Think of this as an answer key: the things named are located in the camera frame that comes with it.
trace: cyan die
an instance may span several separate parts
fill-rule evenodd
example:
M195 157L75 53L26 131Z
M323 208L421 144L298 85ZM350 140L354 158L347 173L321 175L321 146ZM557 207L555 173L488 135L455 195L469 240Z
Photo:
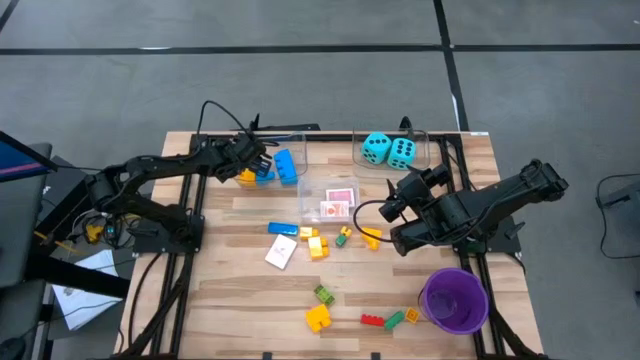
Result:
M372 164L381 164L389 154L391 139L383 133L371 133L362 144L362 156Z
M404 170L416 158L416 144L407 139L397 138L391 144L387 164L394 169Z

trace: purple plastic cup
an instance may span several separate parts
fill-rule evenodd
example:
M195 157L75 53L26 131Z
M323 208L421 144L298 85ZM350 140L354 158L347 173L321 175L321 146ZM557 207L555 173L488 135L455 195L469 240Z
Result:
M429 319L451 334L467 335L478 331L489 314L489 298L480 280L457 268L433 273L420 300Z

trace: green lego brick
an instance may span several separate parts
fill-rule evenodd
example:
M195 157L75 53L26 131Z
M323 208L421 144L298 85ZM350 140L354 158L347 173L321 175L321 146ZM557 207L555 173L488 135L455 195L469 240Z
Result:
M338 238L336 239L336 245L337 245L338 247L343 247L343 246L344 246L344 243L346 243L346 242L347 242L347 237L346 237L346 236L344 236L344 235L340 235L340 236L338 236Z
M398 311L397 313L393 314L393 316L388 318L387 321L384 322L385 330L393 330L393 328L396 327L396 325L398 325L399 323L401 323L402 320L404 320L404 313L402 311Z
M336 300L333 295L331 295L331 293L322 285L318 285L315 290L313 290L313 292L316 294L318 300L320 300L320 302L324 303L327 306L333 304L333 302Z

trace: monitor screen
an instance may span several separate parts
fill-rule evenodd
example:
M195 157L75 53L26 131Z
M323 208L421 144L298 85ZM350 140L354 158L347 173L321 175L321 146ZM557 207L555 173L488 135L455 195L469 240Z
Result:
M51 160L0 131L0 182L56 170Z

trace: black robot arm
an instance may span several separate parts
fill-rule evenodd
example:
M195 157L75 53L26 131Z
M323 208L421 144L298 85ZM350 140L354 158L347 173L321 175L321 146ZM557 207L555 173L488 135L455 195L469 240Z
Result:
M232 139L201 137L192 154L177 156L137 156L121 165L109 166L85 178L89 197L98 211L121 215L132 213L159 223L180 242L192 234L191 218L177 204L161 205L138 193L150 180L200 174L221 182L249 168L266 175L271 166L265 145L252 133Z
M411 173L398 182L380 213L389 222L406 207L418 219L396 226L390 235L402 256L426 244L451 245L464 239L484 240L490 237L499 222L529 203L555 201L569 186L548 163L532 160L518 175L497 182L479 191L461 190L434 197L431 188L449 180L448 169Z

